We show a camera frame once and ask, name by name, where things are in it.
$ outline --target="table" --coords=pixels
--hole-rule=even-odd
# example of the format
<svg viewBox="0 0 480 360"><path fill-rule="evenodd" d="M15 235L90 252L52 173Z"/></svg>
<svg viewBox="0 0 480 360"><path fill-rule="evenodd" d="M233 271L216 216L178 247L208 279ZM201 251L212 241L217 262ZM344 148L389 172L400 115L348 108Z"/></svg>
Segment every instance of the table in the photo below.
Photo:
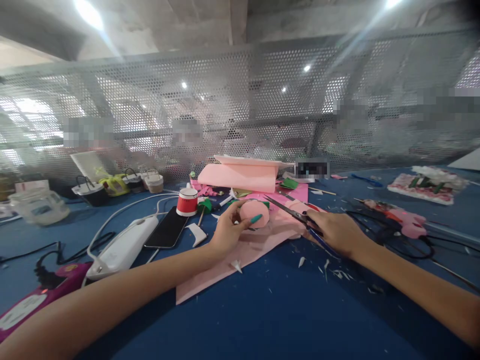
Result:
<svg viewBox="0 0 480 360"><path fill-rule="evenodd" d="M355 171L364 177L380 177L390 184L409 169ZM457 171L469 180L480 174ZM480 186L470 185L455 198L455 205L444 206L387 191L369 188L359 179L322 179L314 185L335 192L309 194L309 201L333 212L361 209L353 198L377 199L408 211L451 225L458 231L480 237L477 227ZM114 198L107 206L92 208L70 205L71 215L62 222L39 228L23 219L0 225L0 255L10 257L37 249L54 241L66 244L64 256L86 246L104 221L126 204L146 198L149 193ZM119 232L132 220L152 214L156 199L134 205L114 218L107 231ZM169 209L176 199L160 203ZM205 215L202 228L210 236L216 220ZM175 249L160 251L156 260L192 247L194 238L184 231ZM468 255L463 246L440 241L435 258L474 284L480 284L480 254ZM134 266L144 264L152 250L140 253ZM38 286L34 275L40 254L11 261L0 269L0 313ZM300 257L306 261L298 268ZM286 241L257 262L245 267L175 306L175 290L153 300L85 350L79 359L465 359L470 350L419 306L364 268L347 260L332 262L329 269L349 272L356 281L339 279L319 271L327 255L305 239ZM43 264L57 268L55 256ZM469 288L429 260L416 264L467 290ZM372 294L375 284L384 294Z"/></svg>

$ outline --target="hand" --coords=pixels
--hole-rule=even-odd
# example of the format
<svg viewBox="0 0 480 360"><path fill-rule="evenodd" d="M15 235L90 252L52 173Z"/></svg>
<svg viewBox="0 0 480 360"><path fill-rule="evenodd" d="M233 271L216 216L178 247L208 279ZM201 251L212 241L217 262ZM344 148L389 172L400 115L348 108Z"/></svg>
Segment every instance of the hand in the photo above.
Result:
<svg viewBox="0 0 480 360"><path fill-rule="evenodd" d="M215 234L210 240L210 245L223 258L226 257L239 241L242 231L248 229L252 225L251 219L240 219L239 208L245 204L247 200L235 201L230 205L218 219Z"/></svg>
<svg viewBox="0 0 480 360"><path fill-rule="evenodd" d="M323 240L342 256L355 260L359 253L375 245L347 214L314 210L306 214L323 233Z"/></svg>

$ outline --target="white charging cable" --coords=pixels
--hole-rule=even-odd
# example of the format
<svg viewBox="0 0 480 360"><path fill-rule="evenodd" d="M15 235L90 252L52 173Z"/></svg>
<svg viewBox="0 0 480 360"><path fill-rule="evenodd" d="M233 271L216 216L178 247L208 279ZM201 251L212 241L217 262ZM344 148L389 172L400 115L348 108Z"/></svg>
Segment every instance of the white charging cable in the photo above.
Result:
<svg viewBox="0 0 480 360"><path fill-rule="evenodd" d="M174 194L179 194L178 191L173 191L173 190L164 190L164 191L168 191L168 192L171 192L171 193L174 193ZM86 253L88 254L89 257L91 257L93 259L93 261L97 262L98 265L102 268L102 269L108 269L109 267L107 266L107 264L105 264L103 261L101 261L97 256L95 256L94 254L92 254L91 252L91 247L92 245L94 244L94 242L97 240L98 236L102 233L102 230L105 228L105 226L107 226L107 224L109 223L109 221L111 219L113 219L117 214L121 213L122 211L124 211L125 209L128 209L129 207L135 205L135 204L138 204L138 203L141 203L142 201L145 201L145 200L148 200L148 199L152 199L152 198L157 198L157 197L161 197L161 196L170 196L170 197L167 197L165 199L162 199L160 201L157 202L156 204L156 213L154 214L151 214L151 215L148 215L148 216L145 216L143 217L143 219L146 219L146 218L150 218L152 216L156 216L156 215L160 215L160 214L166 214L166 213L160 213L159 212L159 208L160 208L160 202L162 202L163 200L167 200L167 199L172 199L172 198L177 198L177 196L171 196L172 194L171 193L164 193L164 194L158 194L158 195L153 195L153 196L149 196L149 197L146 197L144 199L141 199L141 200L138 200L138 201L135 201L135 202L132 202L130 204L128 204L127 206L124 206L122 207L120 210L117 210L115 211L104 223L103 225L100 227L100 229L96 232L95 236L93 237L92 241L90 242L90 245L88 245L87 249L86 249ZM118 237L125 233L128 229L130 229L132 225L128 226L126 229L124 229L123 231L121 231L117 236L115 236L114 239L112 239L112 241L110 241L110 243L102 250L102 252L98 255L100 256L101 254L103 254L105 252L105 250L107 250L113 243L116 239L118 239Z"/></svg>

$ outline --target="metal mesh fence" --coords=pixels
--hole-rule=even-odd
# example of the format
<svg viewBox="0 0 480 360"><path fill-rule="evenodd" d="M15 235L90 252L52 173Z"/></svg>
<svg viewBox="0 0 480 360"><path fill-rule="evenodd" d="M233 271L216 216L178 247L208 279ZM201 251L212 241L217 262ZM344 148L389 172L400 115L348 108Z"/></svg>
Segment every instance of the metal mesh fence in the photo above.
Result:
<svg viewBox="0 0 480 360"><path fill-rule="evenodd" d="M445 162L480 145L477 40L413 29L7 71L0 169L71 184L69 155L89 150L111 173L174 180L215 154L323 156L332 171ZM72 119L89 125L65 147Z"/></svg>

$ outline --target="ceiling light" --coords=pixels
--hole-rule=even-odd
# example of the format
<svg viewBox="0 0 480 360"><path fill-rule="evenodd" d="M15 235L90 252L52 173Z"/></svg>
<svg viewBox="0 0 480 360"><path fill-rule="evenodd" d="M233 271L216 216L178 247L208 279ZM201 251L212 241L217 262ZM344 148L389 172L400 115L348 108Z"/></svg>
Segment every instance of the ceiling light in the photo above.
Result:
<svg viewBox="0 0 480 360"><path fill-rule="evenodd" d="M391 8L394 8L396 5L398 5L401 2L402 0L386 0L385 9L390 10Z"/></svg>
<svg viewBox="0 0 480 360"><path fill-rule="evenodd" d="M99 31L104 30L102 17L91 3L87 0L74 0L74 3L76 10L87 24Z"/></svg>

